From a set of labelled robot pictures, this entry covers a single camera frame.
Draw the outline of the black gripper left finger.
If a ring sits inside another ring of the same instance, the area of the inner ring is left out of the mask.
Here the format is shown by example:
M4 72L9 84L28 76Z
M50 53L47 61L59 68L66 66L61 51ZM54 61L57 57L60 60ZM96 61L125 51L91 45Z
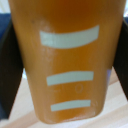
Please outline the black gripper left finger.
M23 63L11 15L0 14L0 120L10 116L22 72Z

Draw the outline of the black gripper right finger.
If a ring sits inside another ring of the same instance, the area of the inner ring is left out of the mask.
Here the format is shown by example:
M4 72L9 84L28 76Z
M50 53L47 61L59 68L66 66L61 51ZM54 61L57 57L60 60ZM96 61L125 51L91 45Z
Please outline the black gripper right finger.
M128 17L123 19L113 66L128 100Z

